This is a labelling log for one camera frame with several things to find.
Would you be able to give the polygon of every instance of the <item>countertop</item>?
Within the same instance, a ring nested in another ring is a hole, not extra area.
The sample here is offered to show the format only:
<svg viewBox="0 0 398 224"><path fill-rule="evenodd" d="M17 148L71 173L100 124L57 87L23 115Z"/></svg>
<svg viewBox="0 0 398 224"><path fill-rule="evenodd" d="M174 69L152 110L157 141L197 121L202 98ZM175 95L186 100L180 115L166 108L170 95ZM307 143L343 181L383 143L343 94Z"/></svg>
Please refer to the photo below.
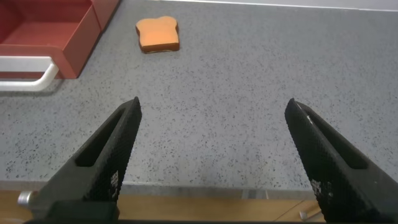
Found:
<svg viewBox="0 0 398 224"><path fill-rule="evenodd" d="M181 49L142 54L135 23L164 15ZM398 180L397 23L396 12L124 0L78 79L0 93L0 185L49 180L135 96L126 185L310 190L284 118L291 98Z"/></svg>

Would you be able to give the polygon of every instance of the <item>red drawer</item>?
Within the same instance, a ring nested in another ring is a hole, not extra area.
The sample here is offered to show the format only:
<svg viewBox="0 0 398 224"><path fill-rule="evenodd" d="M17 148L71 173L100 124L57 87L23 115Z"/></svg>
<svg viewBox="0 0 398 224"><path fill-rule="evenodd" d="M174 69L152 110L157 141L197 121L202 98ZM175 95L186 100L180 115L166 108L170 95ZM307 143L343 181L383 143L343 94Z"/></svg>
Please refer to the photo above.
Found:
<svg viewBox="0 0 398 224"><path fill-rule="evenodd" d="M106 25L107 15L101 15ZM0 1L0 55L50 56L60 69L58 78L79 76L100 32L90 0ZM0 73L1 78L39 78L41 75Z"/></svg>

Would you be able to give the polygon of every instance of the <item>white handle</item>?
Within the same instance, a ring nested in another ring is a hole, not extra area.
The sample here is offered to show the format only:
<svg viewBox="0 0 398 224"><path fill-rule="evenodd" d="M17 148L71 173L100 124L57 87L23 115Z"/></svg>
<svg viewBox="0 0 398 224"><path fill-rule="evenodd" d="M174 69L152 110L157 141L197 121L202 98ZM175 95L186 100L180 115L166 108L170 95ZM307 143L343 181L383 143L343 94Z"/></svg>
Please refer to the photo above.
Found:
<svg viewBox="0 0 398 224"><path fill-rule="evenodd" d="M0 81L0 91L40 91L48 87L59 69L51 57L0 56L0 72L44 72L32 82Z"/></svg>

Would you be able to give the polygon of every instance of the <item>metal bolt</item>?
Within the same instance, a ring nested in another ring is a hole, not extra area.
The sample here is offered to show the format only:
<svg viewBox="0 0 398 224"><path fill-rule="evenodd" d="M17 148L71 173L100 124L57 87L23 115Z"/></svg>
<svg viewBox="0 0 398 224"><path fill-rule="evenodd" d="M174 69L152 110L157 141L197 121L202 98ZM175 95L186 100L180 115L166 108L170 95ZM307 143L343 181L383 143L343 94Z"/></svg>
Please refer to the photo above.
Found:
<svg viewBox="0 0 398 224"><path fill-rule="evenodd" d="M23 191L21 194L19 194L18 197L18 205L22 207L28 207L29 202L32 201L32 199L36 196L37 192L36 191Z"/></svg>
<svg viewBox="0 0 398 224"><path fill-rule="evenodd" d="M313 222L316 219L320 218L321 216L322 216L322 211L319 211L310 217L308 217L307 212L300 212L300 218L301 220L303 220L303 222Z"/></svg>

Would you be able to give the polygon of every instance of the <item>granite surface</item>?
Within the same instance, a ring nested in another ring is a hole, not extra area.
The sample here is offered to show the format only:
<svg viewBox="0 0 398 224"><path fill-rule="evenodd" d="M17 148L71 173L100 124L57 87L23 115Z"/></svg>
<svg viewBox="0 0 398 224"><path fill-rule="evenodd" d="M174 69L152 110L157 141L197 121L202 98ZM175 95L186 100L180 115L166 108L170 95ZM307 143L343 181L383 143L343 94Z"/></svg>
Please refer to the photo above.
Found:
<svg viewBox="0 0 398 224"><path fill-rule="evenodd" d="M164 15L180 51L142 54L135 23ZM79 79L0 93L0 184L49 180L135 96L125 184L309 190L284 119L292 97L398 180L397 24L395 12L125 0Z"/></svg>

